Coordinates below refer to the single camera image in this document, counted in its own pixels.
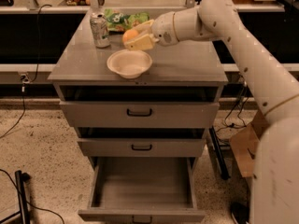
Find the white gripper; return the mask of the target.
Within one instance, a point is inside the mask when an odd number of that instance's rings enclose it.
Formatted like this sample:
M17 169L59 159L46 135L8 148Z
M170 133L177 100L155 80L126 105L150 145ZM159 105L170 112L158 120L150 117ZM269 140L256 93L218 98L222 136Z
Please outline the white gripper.
M174 12L168 12L159 16L155 21L149 20L134 27L139 33L147 31L151 27L152 34L139 34L135 38L123 43L129 50L152 49L158 42L161 46L173 46L178 43L174 26Z

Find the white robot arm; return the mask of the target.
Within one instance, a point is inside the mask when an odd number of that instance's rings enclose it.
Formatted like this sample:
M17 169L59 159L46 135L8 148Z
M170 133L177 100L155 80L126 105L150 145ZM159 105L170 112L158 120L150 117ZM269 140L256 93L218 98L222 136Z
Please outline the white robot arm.
M299 82L240 20L232 0L202 0L134 27L129 50L220 40L269 124L257 147L249 224L299 224Z

